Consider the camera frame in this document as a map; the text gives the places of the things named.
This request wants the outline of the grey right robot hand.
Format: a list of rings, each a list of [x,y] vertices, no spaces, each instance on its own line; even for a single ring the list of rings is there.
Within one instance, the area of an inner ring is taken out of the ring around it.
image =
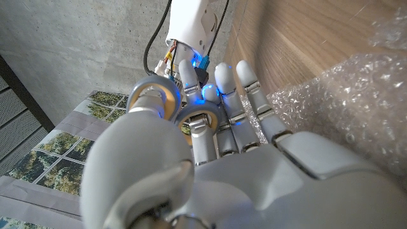
[[[188,60],[193,66],[197,76],[198,84],[202,88],[207,84],[209,74],[205,69],[200,68],[202,57],[194,52],[189,46],[181,42],[169,41],[169,49],[164,59],[160,60],[155,67],[154,73],[173,81],[181,90],[183,83],[179,73],[179,63],[182,60]]]

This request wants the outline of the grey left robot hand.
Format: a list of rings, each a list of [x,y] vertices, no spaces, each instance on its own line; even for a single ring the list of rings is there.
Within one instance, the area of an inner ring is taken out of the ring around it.
[[[86,228],[405,228],[406,192],[378,167],[274,114],[246,61],[183,89],[153,74],[92,146]]]

